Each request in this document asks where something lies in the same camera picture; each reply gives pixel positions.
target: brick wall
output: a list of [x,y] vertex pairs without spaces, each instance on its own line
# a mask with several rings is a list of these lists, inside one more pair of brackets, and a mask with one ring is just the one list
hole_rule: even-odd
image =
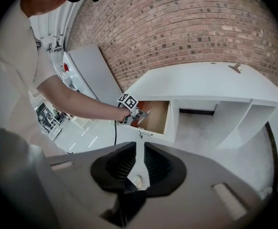
[[67,49],[90,43],[122,90],[149,69],[203,61],[245,63],[278,84],[278,24],[261,0],[87,0]]

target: white panel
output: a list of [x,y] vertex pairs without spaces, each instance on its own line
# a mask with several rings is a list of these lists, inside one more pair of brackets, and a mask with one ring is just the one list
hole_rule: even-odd
[[210,100],[178,100],[179,108],[214,111],[220,101]]
[[167,109],[166,122],[165,122],[165,130],[164,130],[164,138],[163,140],[175,141],[176,132],[175,132],[175,120],[174,120],[174,103],[170,102]]
[[252,105],[250,107],[247,115],[238,126],[242,144],[245,144],[260,131],[274,110],[275,107],[271,106]]
[[180,115],[180,109],[176,101],[170,102],[171,109],[172,109],[172,120],[174,124],[174,140],[176,138],[176,133],[178,129],[178,123],[179,123],[179,115]]
[[213,115],[213,123],[208,128],[212,143],[221,144],[237,126],[250,108],[250,103],[221,101]]

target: black cable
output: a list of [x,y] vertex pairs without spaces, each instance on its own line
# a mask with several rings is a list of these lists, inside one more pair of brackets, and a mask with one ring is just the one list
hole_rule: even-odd
[[114,130],[115,130],[115,138],[114,138],[114,145],[116,145],[116,120],[114,121]]

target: white t-shirt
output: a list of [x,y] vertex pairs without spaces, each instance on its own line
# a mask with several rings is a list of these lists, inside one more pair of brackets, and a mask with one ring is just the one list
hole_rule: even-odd
[[36,88],[55,74],[20,0],[15,1],[0,24],[0,128],[39,146],[46,156],[66,152],[41,132],[28,91],[36,96]]

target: cabinet handle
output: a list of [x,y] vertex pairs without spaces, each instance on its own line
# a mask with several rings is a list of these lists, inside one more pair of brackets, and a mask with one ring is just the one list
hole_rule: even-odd
[[143,138],[143,135],[154,135],[154,134],[147,134],[147,133],[144,133],[144,132],[141,132],[141,131],[139,131],[140,132],[140,138],[142,139]]

